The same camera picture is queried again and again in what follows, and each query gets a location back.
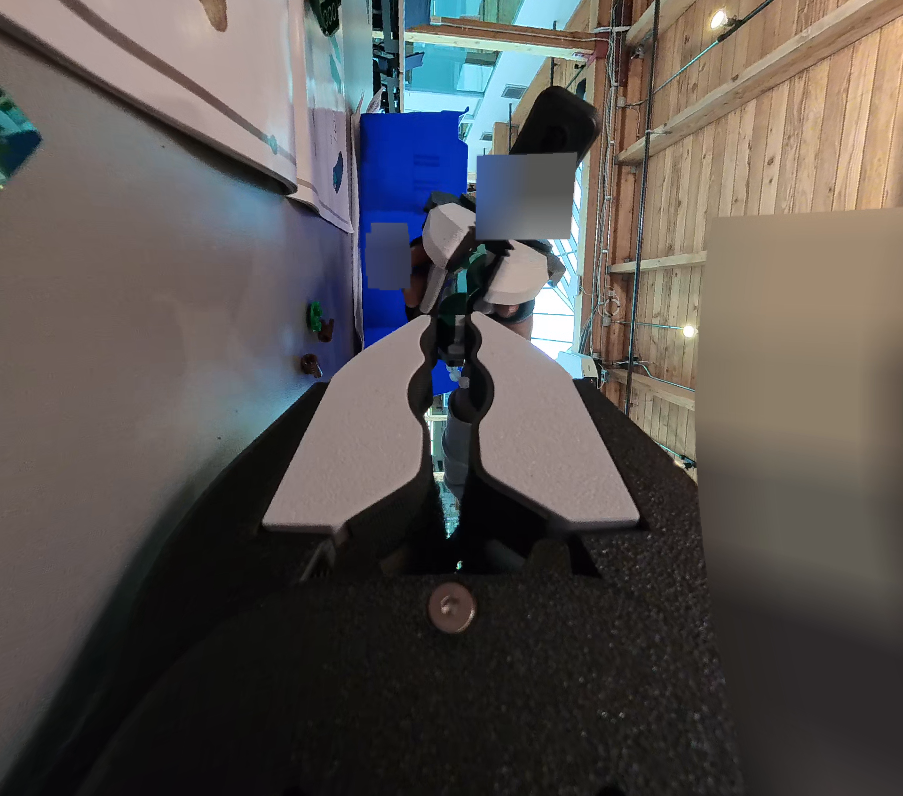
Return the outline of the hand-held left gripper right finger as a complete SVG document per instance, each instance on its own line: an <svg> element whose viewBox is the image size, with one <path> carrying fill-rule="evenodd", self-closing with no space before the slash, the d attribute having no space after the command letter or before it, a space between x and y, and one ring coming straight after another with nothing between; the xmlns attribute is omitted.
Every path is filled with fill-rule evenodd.
<svg viewBox="0 0 903 796"><path fill-rule="evenodd" d="M489 482L555 531L636 527L638 508L571 375L488 316L475 314L472 322L476 363L491 384L476 426Z"/></svg>

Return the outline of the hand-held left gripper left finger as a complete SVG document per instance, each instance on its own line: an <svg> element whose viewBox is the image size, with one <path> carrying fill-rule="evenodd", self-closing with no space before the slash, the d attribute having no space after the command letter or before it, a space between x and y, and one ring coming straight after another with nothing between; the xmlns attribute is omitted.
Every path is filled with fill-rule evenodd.
<svg viewBox="0 0 903 796"><path fill-rule="evenodd" d="M263 517L268 531L396 546L434 493L425 414L434 321L365 348L325 389Z"/></svg>

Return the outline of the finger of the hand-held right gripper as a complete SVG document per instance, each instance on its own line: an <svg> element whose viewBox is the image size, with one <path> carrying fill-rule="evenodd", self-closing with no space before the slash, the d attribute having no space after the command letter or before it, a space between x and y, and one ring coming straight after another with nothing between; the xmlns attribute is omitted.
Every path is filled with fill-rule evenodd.
<svg viewBox="0 0 903 796"><path fill-rule="evenodd" d="M489 305L521 305L534 300L548 283L546 253L520 241L493 241L482 298Z"/></svg>
<svg viewBox="0 0 903 796"><path fill-rule="evenodd" d="M475 248L475 213L460 203L433 207L423 225L422 244L430 261L421 313L435 309L448 278L459 271Z"/></svg>

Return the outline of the grey desk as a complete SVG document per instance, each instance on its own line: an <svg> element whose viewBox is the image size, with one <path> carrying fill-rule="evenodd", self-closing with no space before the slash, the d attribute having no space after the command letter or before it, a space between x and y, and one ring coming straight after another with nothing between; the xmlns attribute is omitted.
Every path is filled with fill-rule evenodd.
<svg viewBox="0 0 903 796"><path fill-rule="evenodd" d="M353 353L352 237L2 26L42 141L2 191L2 790L78 721L164 539ZM307 325L310 301L333 340Z"/></svg>

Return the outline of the blue paper bag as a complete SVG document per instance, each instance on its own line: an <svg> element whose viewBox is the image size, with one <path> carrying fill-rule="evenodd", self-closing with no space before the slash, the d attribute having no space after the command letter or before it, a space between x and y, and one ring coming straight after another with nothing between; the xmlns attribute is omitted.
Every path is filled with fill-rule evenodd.
<svg viewBox="0 0 903 796"><path fill-rule="evenodd" d="M460 195L468 184L468 147L457 111L367 113L359 124L359 253L373 223L401 223L421 234L433 192Z"/></svg>

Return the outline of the pale wooden beam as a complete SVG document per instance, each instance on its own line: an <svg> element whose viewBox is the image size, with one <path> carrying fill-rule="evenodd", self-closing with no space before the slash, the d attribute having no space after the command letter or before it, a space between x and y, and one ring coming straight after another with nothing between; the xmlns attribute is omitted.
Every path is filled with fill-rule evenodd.
<svg viewBox="0 0 903 796"><path fill-rule="evenodd" d="M473 18L444 18L404 31L405 42L442 45L481 52L516 53L566 61L588 61L608 51L609 28L595 31L545 29L485 22Z"/></svg>

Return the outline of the white printed paper sheet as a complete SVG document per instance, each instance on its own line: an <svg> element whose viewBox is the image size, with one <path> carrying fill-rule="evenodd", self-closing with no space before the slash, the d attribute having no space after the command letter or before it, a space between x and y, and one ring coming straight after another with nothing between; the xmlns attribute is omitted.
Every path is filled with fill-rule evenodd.
<svg viewBox="0 0 903 796"><path fill-rule="evenodd" d="M350 233L341 32L324 34L308 0L288 0L288 15L297 183L292 198Z"/></svg>

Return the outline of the teal plastic item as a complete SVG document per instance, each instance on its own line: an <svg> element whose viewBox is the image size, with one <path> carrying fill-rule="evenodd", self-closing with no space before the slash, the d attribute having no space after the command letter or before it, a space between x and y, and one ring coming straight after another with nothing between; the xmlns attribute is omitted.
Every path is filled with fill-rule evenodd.
<svg viewBox="0 0 903 796"><path fill-rule="evenodd" d="M42 141L39 130L1 89L1 189L22 168Z"/></svg>

